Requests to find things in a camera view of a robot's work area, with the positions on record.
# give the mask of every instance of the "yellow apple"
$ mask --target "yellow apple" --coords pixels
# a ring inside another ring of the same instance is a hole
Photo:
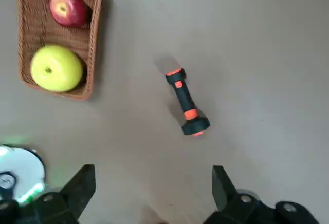
[[[66,92],[74,89],[82,78],[82,64],[69,49],[46,45],[31,61],[31,76],[36,84],[48,91]]]

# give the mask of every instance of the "green light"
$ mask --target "green light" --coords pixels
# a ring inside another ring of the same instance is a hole
[[[8,153],[8,149],[5,147],[0,147],[0,157]]]
[[[37,195],[38,193],[42,192],[44,190],[45,186],[42,183],[38,183],[34,185],[26,194],[24,194],[22,197],[20,197],[17,202],[23,203],[26,200],[28,200],[30,197],[33,197]]]

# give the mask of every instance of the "apple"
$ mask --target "apple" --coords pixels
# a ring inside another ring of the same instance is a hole
[[[79,58],[58,45],[46,45],[39,49],[32,58],[30,69],[36,84],[52,92],[74,89],[83,73]]]
[[[83,0],[50,0],[49,6],[60,25],[81,27],[88,20],[88,6]]]

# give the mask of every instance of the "orange rubber band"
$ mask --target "orange rubber band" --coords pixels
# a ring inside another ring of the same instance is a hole
[[[196,109],[191,109],[186,112],[184,112],[185,119],[186,120],[193,120],[196,117],[198,117],[197,110]]]
[[[176,70],[173,70],[173,71],[169,71],[166,73],[167,76],[171,76],[171,75],[174,75],[178,72],[180,72],[181,68],[177,68]]]
[[[203,131],[201,131],[201,132],[198,132],[198,133],[195,133],[195,134],[193,134],[193,136],[200,136],[201,134],[203,134],[204,132]]]

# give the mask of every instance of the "wicker basket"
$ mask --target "wicker basket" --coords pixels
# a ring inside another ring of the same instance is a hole
[[[86,74],[72,91],[54,93],[76,99],[87,99],[93,92],[98,21],[102,0],[84,0],[92,9],[90,24],[82,28],[63,27],[55,22],[49,10],[49,0],[18,0],[19,6],[19,68],[23,82],[40,88],[30,74],[34,53],[46,44],[65,46],[77,54],[86,65]]]

